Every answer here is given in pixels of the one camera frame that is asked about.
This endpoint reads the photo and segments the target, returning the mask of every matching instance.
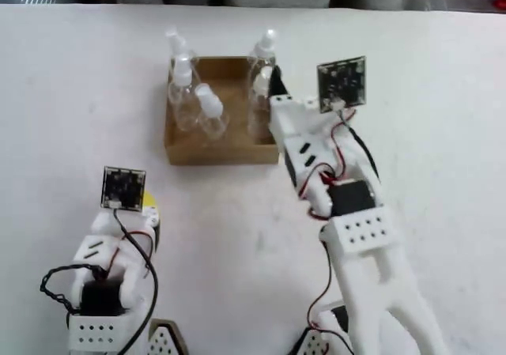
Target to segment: yellow object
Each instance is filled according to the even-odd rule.
[[[157,201],[155,201],[155,198],[148,191],[144,191],[144,197],[142,199],[142,207],[148,206],[156,207],[158,210]]]

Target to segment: cable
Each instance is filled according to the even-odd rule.
[[[360,136],[355,132],[355,130],[351,127],[348,127],[349,132],[352,134],[353,139],[358,143],[360,147],[364,150],[365,154],[367,155],[367,158],[369,159],[369,163],[371,163],[372,170],[376,174],[376,177],[380,179],[380,174],[378,173],[378,168],[376,167],[376,163],[374,162],[374,159],[372,158],[372,154],[369,152],[369,149],[365,145],[364,141],[361,139]]]
[[[308,209],[308,216],[311,218],[315,218],[318,221],[328,221],[329,219],[331,219],[331,217],[324,217],[322,215],[318,215],[317,213],[315,213],[312,207]]]
[[[123,223],[118,218],[118,212],[117,209],[112,210],[112,214],[114,215],[114,218],[118,222],[119,227],[121,228],[121,231],[125,235],[126,239],[134,245],[134,247],[139,251],[139,254],[141,254],[142,258],[144,259],[146,265],[149,268],[149,271],[153,275],[153,299],[151,301],[151,306],[149,307],[148,313],[145,315],[144,321],[142,321],[141,326],[135,331],[134,335],[132,335],[132,338],[126,343],[126,345],[117,353],[117,355],[125,355],[127,351],[131,348],[131,346],[135,343],[135,341],[138,340],[138,338],[141,336],[143,330],[148,325],[149,320],[151,319],[151,316],[153,315],[153,311],[155,310],[155,305],[157,304],[157,298],[158,298],[158,276],[157,272],[155,271],[155,268],[153,264],[151,263],[151,260],[149,259],[148,255],[144,252],[142,247],[137,243],[137,241],[133,238],[133,236],[127,231],[125,226],[123,226]]]
[[[151,242],[151,247],[149,249],[149,260],[151,260],[151,257],[153,256],[153,250],[154,250],[154,243],[153,243],[153,238],[151,237],[151,235],[145,231],[130,231],[130,234],[131,235],[143,235],[143,236],[147,236],[149,238],[149,241]],[[116,251],[114,252],[114,254],[112,255],[111,261],[109,262],[108,273],[111,272],[112,264],[114,263],[118,253],[119,253],[119,245],[116,248]]]
[[[59,304],[62,304],[65,306],[65,309],[70,314],[77,314],[79,312],[79,309],[76,309],[72,306],[69,300],[66,299],[64,294],[55,294],[51,290],[49,290],[46,285],[49,282],[49,279],[53,274],[57,274],[58,272],[62,272],[64,270],[80,270],[81,268],[86,268],[88,270],[91,270],[93,273],[93,277],[98,279],[103,279],[107,277],[107,271],[102,268],[101,266],[94,266],[92,264],[71,264],[69,266],[59,266],[57,268],[53,268],[52,270],[49,270],[47,274],[42,278],[42,282],[40,283],[40,292],[45,293],[47,296],[58,302]]]
[[[351,112],[351,114],[347,117],[347,118],[344,118],[344,116],[342,115],[342,113],[340,114],[340,117],[341,117],[341,122],[337,123],[335,126],[332,127],[332,129],[330,130],[330,137],[332,138],[332,141],[334,142],[334,145],[335,145],[335,148],[336,148],[336,152],[338,153],[338,157],[339,157],[339,160],[341,161],[341,164],[342,164],[342,170],[341,170],[341,174],[339,174],[339,176],[336,176],[335,175],[335,170],[332,168],[332,166],[328,163],[319,163],[317,165],[315,165],[315,167],[309,172],[309,175],[307,177],[307,179],[304,181],[304,183],[302,184],[302,187],[300,188],[299,190],[299,198],[302,198],[304,196],[304,192],[305,192],[305,189],[306,189],[306,186],[308,185],[308,182],[309,182],[309,179],[311,178],[312,174],[314,173],[314,171],[320,166],[320,165],[326,165],[327,167],[329,167],[330,169],[330,172],[328,172],[330,175],[321,175],[322,176],[322,181],[326,184],[326,185],[331,185],[334,181],[337,181],[338,179],[340,179],[341,177],[344,176],[345,174],[345,171],[346,171],[346,162],[345,162],[345,158],[344,156],[342,155],[342,152],[341,152],[341,149],[339,148],[339,145],[338,143],[336,142],[335,138],[334,138],[334,130],[343,125],[343,124],[347,124],[354,116],[355,114],[357,113],[357,110],[353,110]]]
[[[315,305],[318,303],[318,301],[320,301],[322,299],[323,296],[325,296],[327,294],[327,292],[329,291],[329,288],[330,288],[330,284],[332,283],[332,264],[330,263],[330,254],[329,254],[329,250],[327,248],[327,245],[324,243],[324,242],[321,242],[322,245],[323,245],[323,248],[325,248],[325,252],[327,254],[327,263],[328,263],[328,266],[329,266],[329,278],[328,278],[328,282],[327,282],[327,286],[325,287],[325,289],[323,290],[323,292],[318,296],[316,297],[316,299],[312,302],[311,305],[309,305],[309,309],[308,309],[308,313],[306,315],[306,320],[308,321],[308,326],[313,329],[313,330],[316,330],[318,331],[319,333],[328,333],[328,334],[332,334],[332,335],[335,335],[336,337],[338,337],[339,339],[341,339],[341,342],[345,345],[345,347],[348,349],[349,353],[351,355],[355,355],[354,352],[351,350],[351,348],[349,347],[348,343],[346,342],[346,340],[342,337],[342,335],[340,335],[337,331],[333,331],[333,330],[326,330],[326,329],[320,329],[319,327],[317,327],[313,322],[311,322],[311,310],[315,307]]]
[[[337,176],[337,179],[341,179],[345,175],[346,162],[345,162],[345,157],[342,155],[341,149],[339,148],[338,142],[335,140],[334,131],[336,128],[338,128],[339,126],[342,126],[343,124],[345,126],[349,127],[348,122],[355,116],[356,113],[357,113],[357,110],[353,110],[352,113],[347,118],[345,118],[342,111],[340,111],[339,117],[341,118],[341,122],[337,123],[335,126],[333,126],[330,129],[330,138],[334,142],[335,150],[338,153],[339,160],[341,161],[341,164],[342,164],[342,170],[341,170],[341,173],[339,174],[339,176]]]
[[[321,165],[325,165],[327,167],[329,167],[330,169],[330,173],[333,175],[334,174],[334,169],[332,168],[332,166],[328,163],[318,163],[317,165],[315,165],[313,167],[313,169],[309,172],[309,175],[308,177],[306,178],[306,180],[304,181],[304,183],[302,184],[302,187],[300,188],[299,190],[299,198],[303,198],[304,196],[304,192],[306,191],[306,186],[308,185],[308,182],[309,182],[309,179],[311,178],[311,176],[313,175],[313,173],[315,172],[315,170],[321,166]]]
[[[376,174],[376,177],[378,177],[378,179],[380,179],[380,174],[378,173],[378,168],[376,167],[376,163],[374,162],[374,159],[372,158],[372,154],[369,152],[369,149],[367,148],[367,146],[365,145],[365,143],[361,139],[361,137],[358,136],[357,132],[355,132],[355,130],[348,124],[348,121],[350,120],[350,118],[344,119],[342,110],[339,111],[338,114],[339,114],[339,117],[341,118],[341,123],[339,123],[339,124],[344,124],[346,126],[346,128],[348,128],[349,132],[353,136],[353,139],[355,139],[355,142],[357,142],[358,145],[364,150],[365,155],[367,156],[369,163],[371,164],[372,170]]]

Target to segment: black wire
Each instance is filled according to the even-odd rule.
[[[352,127],[350,127],[350,126],[347,126],[347,127],[348,127],[349,132],[352,134],[353,139],[355,139],[355,141],[358,143],[358,145],[360,147],[362,147],[365,154],[367,155],[367,158],[369,159],[369,163],[371,163],[372,170],[376,174],[376,177],[378,177],[378,179],[380,179],[380,174],[378,173],[378,168],[376,167],[376,163],[374,162],[374,159],[372,158],[372,154],[369,152],[369,149],[365,145],[364,141],[361,139],[360,136],[358,136],[358,134],[355,132],[355,130]]]
[[[104,268],[101,266],[94,266],[92,264],[71,264],[69,266],[59,266],[57,268],[49,270],[49,272],[47,272],[47,274],[42,278],[42,282],[40,283],[40,292],[45,293],[47,296],[59,304],[65,306],[65,309],[68,313],[77,314],[79,312],[79,309],[73,307],[70,301],[66,299],[64,294],[55,294],[49,290],[46,285],[53,274],[57,274],[58,272],[62,272],[64,270],[79,270],[81,268],[91,270],[95,279],[105,278],[107,275],[107,271]]]
[[[145,261],[145,264],[149,268],[149,271],[153,275],[153,300],[151,301],[151,306],[149,307],[148,314],[145,315],[144,321],[142,321],[141,326],[135,331],[134,335],[132,335],[132,338],[126,343],[126,345],[117,353],[117,355],[125,355],[127,351],[130,349],[130,347],[135,343],[135,341],[138,340],[138,338],[141,336],[143,330],[147,326],[149,320],[151,319],[151,316],[153,315],[153,311],[155,310],[155,305],[157,303],[158,298],[158,276],[157,272],[155,271],[155,268],[153,264],[151,263],[151,260],[149,259],[149,256],[144,252],[142,247],[137,243],[137,240],[133,238],[133,236],[127,231],[125,226],[123,226],[123,223],[118,218],[117,209],[114,209],[112,211],[112,214],[114,215],[114,218],[119,224],[119,227],[121,228],[121,231],[123,232],[123,235],[126,237],[126,239],[134,245],[134,247],[139,251],[139,254],[141,254],[142,258]]]
[[[320,242],[322,245],[323,245],[323,248],[325,249],[325,253],[327,255],[327,263],[328,263],[328,266],[329,266],[329,278],[328,278],[328,282],[327,282],[327,287],[325,288],[325,290],[323,291],[323,293],[312,303],[311,307],[309,308],[309,311],[308,311],[308,316],[310,315],[311,313],[311,309],[312,307],[319,301],[322,299],[323,296],[325,296],[330,288],[330,284],[332,282],[332,263],[330,262],[330,253],[329,253],[329,249],[327,248],[327,244],[325,242]],[[313,330],[316,330],[318,331],[319,333],[328,333],[328,334],[333,334],[335,335],[336,337],[338,337],[341,342],[345,345],[345,347],[348,349],[349,353],[351,355],[355,355],[355,353],[353,352],[353,350],[349,347],[349,344],[348,342],[342,337],[342,335],[340,335],[337,331],[333,331],[333,330],[326,330],[326,329],[320,329],[319,327],[314,327],[311,325],[311,322],[310,323],[310,328],[313,329]]]

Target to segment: circuit board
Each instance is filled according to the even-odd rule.
[[[104,168],[101,206],[109,209],[142,211],[145,171]]]
[[[335,103],[347,108],[365,104],[365,57],[318,65],[318,86],[322,113]]]

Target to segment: bottle cap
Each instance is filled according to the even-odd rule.
[[[253,82],[253,90],[261,96],[269,94],[270,75],[272,74],[272,66],[264,66]]]
[[[255,45],[255,55],[261,59],[270,59],[275,56],[274,44],[277,37],[276,31],[268,29],[262,39]]]
[[[202,112],[207,118],[219,118],[223,114],[223,103],[220,98],[213,93],[209,85],[200,84],[195,88],[195,95],[200,101]]]
[[[191,71],[191,62],[188,55],[179,55],[176,57],[172,81],[179,87],[190,86],[193,72]]]
[[[190,52],[187,41],[177,32],[176,27],[169,27],[165,36],[168,38],[168,43],[171,46],[172,57],[188,54]]]

